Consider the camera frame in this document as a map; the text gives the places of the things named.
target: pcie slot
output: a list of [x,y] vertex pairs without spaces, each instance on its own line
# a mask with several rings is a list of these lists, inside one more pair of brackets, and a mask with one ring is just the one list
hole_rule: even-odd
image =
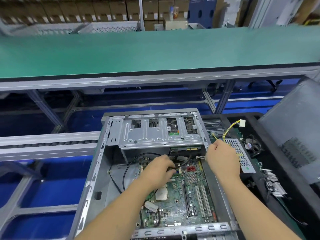
[[202,215],[202,217],[206,217],[205,210],[203,209],[203,204],[202,204],[202,200],[201,200],[201,194],[200,194],[200,191],[199,191],[199,186],[195,187],[195,192],[197,193],[201,215]]
[[188,201],[188,195],[187,195],[187,188],[184,180],[181,180],[182,185],[183,185],[183,192],[184,192],[184,197],[186,199],[186,213],[188,216],[191,216],[190,214],[190,209],[189,209],[189,201]]
[[208,201],[208,197],[207,197],[207,193],[206,193],[206,189],[203,185],[201,185],[201,190],[202,190],[202,198],[205,202],[205,205],[207,206],[207,212],[209,216],[212,216],[211,213],[211,209],[210,209],[210,205],[209,205],[209,201]]

